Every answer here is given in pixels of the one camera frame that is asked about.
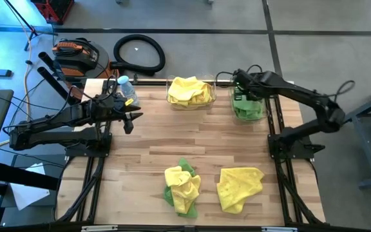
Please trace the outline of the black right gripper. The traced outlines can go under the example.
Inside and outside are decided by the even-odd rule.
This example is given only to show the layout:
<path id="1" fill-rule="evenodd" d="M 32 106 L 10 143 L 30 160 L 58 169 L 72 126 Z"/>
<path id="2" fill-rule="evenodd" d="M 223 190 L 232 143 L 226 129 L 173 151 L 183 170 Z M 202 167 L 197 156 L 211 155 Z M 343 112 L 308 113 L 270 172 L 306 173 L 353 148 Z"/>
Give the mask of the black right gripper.
<path id="1" fill-rule="evenodd" d="M 249 73 L 242 69 L 234 71 L 234 85 L 238 88 L 234 89 L 233 98 L 235 101 L 240 101 L 241 103 L 247 102 L 247 97 L 263 97 L 262 93 L 259 93 L 260 84 L 258 81 L 262 77 L 263 72 L 253 72 Z"/>

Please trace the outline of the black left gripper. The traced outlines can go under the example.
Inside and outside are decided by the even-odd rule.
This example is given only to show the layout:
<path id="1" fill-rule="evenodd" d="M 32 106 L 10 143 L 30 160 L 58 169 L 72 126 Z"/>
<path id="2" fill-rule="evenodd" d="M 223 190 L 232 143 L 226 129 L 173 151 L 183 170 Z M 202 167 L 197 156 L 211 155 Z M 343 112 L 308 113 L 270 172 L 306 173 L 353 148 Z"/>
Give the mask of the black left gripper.
<path id="1" fill-rule="evenodd" d="M 140 110 L 140 106 L 132 104 L 125 105 L 127 98 L 120 93 L 115 93 L 112 96 L 97 95 L 88 103 L 88 122 L 93 124 L 96 122 L 106 121 L 123 121 L 125 134 L 130 134 L 133 131 L 133 120 L 141 117 L 143 113 L 132 113 L 132 111 Z"/>

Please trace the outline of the clear plastic water bottle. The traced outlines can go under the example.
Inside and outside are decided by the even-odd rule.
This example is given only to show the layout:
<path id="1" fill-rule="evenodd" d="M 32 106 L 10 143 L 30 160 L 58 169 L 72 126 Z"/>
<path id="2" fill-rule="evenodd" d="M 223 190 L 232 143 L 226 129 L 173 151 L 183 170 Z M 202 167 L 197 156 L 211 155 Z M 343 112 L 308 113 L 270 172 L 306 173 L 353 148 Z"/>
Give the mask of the clear plastic water bottle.
<path id="1" fill-rule="evenodd" d="M 129 81 L 129 77 L 127 75 L 120 76 L 117 79 L 117 82 L 120 86 L 120 91 L 125 98 L 127 98 L 127 100 L 131 100 L 132 105 L 140 106 L 139 99 L 133 85 Z"/>

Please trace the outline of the clear plastic basket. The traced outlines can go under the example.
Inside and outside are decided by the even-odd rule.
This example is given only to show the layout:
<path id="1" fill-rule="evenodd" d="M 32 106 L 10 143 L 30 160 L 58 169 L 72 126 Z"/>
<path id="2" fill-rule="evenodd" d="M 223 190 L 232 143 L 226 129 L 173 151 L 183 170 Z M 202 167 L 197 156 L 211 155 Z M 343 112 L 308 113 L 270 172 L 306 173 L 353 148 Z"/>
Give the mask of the clear plastic basket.
<path id="1" fill-rule="evenodd" d="M 173 81 L 173 79 L 175 78 L 175 76 L 169 76 L 167 79 L 166 79 L 166 100 L 167 100 L 167 92 L 168 92 L 168 89 Z M 211 85 L 212 87 L 212 96 L 214 97 L 214 100 L 216 100 L 216 85 L 215 83 L 213 82 L 214 79 L 212 78 L 212 76 L 208 76 L 208 77 L 196 77 L 198 80 L 200 81 L 204 81 L 208 84 Z"/>
<path id="2" fill-rule="evenodd" d="M 255 121 L 243 121 L 243 120 L 240 120 L 240 119 L 237 119 L 236 118 L 236 115 L 234 113 L 234 108 L 232 106 L 232 96 L 233 96 L 233 93 L 234 93 L 234 89 L 235 88 L 238 88 L 238 87 L 234 85 L 233 81 L 234 81 L 234 77 L 231 77 L 230 78 L 231 88 L 229 89 L 229 96 L 230 96 L 230 100 L 231 100 L 231 111 L 234 114 L 235 121 L 236 122 L 240 122 L 240 123 L 252 123 L 252 122 L 255 122 Z M 264 99 L 263 98 L 261 98 L 261 97 L 247 97 L 247 100 L 252 100 L 252 101 L 262 100 L 263 101 L 263 118 L 265 118 L 265 117 L 267 117 L 269 115 L 269 111 L 265 108 L 265 103 L 264 103 Z"/>

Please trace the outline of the orange and black shop vacuum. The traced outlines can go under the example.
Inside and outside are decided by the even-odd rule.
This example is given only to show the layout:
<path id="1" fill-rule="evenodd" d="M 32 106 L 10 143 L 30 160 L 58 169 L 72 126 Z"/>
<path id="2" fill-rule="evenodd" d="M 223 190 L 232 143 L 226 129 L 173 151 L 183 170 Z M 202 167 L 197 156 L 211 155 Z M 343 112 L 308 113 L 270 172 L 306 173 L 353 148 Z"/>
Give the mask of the orange and black shop vacuum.
<path id="1" fill-rule="evenodd" d="M 120 75 L 118 70 L 110 68 L 108 52 L 85 38 L 63 39 L 53 46 L 52 52 L 55 73 L 68 88 L 74 87 L 71 95 L 78 100 L 82 99 L 81 91 L 87 79 L 107 79 L 111 75 Z"/>

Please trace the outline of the black vacuum wand tube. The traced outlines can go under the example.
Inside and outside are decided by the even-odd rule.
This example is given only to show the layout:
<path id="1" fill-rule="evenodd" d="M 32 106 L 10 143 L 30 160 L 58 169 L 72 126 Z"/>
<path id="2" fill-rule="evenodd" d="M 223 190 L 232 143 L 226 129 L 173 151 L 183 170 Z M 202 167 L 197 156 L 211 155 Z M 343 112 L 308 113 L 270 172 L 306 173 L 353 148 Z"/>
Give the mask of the black vacuum wand tube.
<path id="1" fill-rule="evenodd" d="M 73 105 L 79 102 L 75 97 L 68 95 L 68 92 L 59 84 L 53 75 L 43 66 L 38 67 L 37 72 L 48 82 L 48 84 L 69 104 Z"/>
<path id="2" fill-rule="evenodd" d="M 61 74 L 60 66 L 57 64 L 46 52 L 40 52 L 38 58 L 49 67 L 53 72 L 52 75 L 57 78 L 58 81 L 63 81 L 64 77 Z"/>

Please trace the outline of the red and black tool box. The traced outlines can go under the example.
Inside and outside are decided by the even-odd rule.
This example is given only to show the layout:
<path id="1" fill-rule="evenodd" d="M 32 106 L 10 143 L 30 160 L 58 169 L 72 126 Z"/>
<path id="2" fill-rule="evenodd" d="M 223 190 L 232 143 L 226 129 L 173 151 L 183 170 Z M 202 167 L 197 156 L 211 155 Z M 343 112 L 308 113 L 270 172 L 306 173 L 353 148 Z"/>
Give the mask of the red and black tool box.
<path id="1" fill-rule="evenodd" d="M 63 25 L 74 0 L 30 0 L 48 24 Z"/>

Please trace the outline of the white paper sheet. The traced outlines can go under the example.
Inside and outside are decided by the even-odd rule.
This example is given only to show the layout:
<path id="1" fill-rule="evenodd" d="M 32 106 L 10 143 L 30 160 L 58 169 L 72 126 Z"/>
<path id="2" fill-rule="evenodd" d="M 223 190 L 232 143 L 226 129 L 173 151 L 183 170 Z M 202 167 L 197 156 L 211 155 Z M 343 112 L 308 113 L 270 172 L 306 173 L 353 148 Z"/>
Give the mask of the white paper sheet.
<path id="1" fill-rule="evenodd" d="M 42 162 L 21 169 L 43 175 L 46 174 Z M 14 194 L 14 200 L 19 211 L 50 195 L 48 189 L 25 186 L 23 184 L 10 184 L 10 187 Z"/>

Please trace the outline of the black tripod stand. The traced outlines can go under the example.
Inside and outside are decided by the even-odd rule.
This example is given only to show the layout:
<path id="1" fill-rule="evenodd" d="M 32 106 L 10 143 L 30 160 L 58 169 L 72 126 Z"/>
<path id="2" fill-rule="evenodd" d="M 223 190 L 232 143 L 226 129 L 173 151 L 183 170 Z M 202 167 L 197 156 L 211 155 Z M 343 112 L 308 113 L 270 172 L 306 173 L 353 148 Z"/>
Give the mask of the black tripod stand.
<path id="1" fill-rule="evenodd" d="M 24 47 L 24 51 L 28 51 L 31 45 L 31 40 L 35 37 L 38 37 L 40 35 L 51 35 L 52 36 L 52 44 L 54 44 L 55 36 L 58 36 L 57 33 L 54 32 L 54 27 L 52 26 L 52 29 L 50 32 L 45 31 L 38 31 L 36 30 L 31 24 L 29 24 L 26 19 L 17 11 L 17 9 L 13 6 L 13 4 L 9 0 L 3 0 L 7 7 L 10 9 L 10 11 L 13 13 L 14 17 L 19 22 L 21 28 L 23 29 L 23 32 L 26 35 L 27 42 Z"/>

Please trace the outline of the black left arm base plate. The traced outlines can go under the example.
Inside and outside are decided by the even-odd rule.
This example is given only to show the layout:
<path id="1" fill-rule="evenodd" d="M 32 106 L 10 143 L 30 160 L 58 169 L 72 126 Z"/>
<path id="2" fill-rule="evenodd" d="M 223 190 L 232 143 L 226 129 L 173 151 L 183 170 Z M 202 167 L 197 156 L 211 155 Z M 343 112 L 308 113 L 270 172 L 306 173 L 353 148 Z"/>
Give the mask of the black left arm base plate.
<path id="1" fill-rule="evenodd" d="M 65 147 L 69 157 L 107 157 L 111 146 L 112 134 L 101 135 L 98 139 L 78 142 Z"/>

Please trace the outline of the black aluminium table frame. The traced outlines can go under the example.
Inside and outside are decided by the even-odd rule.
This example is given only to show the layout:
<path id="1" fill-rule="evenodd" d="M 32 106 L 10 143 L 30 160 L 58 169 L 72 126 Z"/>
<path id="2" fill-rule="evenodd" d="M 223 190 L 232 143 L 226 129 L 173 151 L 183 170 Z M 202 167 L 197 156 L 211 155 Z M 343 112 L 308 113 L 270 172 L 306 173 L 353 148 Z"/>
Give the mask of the black aluminium table frame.
<path id="1" fill-rule="evenodd" d="M 267 119 L 240 122 L 231 109 L 230 91 L 216 89 L 206 110 L 175 110 L 164 86 L 138 86 L 142 115 L 125 134 L 111 125 L 111 151 L 100 183 L 96 224 L 199 226 L 280 226 L 283 214 L 275 165 L 268 153 Z M 186 159 L 201 177 L 196 218 L 184 218 L 164 200 L 164 172 Z M 247 199 L 243 211 L 222 211 L 216 185 L 224 168 L 255 167 L 263 189 Z"/>

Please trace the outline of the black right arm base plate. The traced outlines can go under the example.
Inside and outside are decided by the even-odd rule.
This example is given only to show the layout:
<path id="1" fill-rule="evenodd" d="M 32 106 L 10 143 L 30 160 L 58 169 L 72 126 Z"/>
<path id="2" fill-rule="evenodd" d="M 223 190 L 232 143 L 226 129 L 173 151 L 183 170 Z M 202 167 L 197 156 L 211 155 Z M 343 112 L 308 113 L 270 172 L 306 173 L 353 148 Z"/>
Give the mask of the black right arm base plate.
<path id="1" fill-rule="evenodd" d="M 273 159 L 313 159 L 314 154 L 324 150 L 325 146 L 313 144 L 309 137 L 285 144 L 278 139 L 279 135 L 269 135 L 269 153 Z"/>

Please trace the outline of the silver frame bracket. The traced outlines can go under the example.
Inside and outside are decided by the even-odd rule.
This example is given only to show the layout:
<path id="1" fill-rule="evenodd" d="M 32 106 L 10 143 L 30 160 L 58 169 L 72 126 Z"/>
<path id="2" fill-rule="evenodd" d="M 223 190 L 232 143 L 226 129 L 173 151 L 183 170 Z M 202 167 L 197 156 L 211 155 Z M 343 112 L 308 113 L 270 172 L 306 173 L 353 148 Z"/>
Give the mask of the silver frame bracket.
<path id="1" fill-rule="evenodd" d="M 82 226 L 81 232 L 109 232 L 117 231 L 118 225 L 92 225 L 92 226 Z"/>
<path id="2" fill-rule="evenodd" d="M 296 227 L 262 227 L 262 232 L 298 232 Z"/>

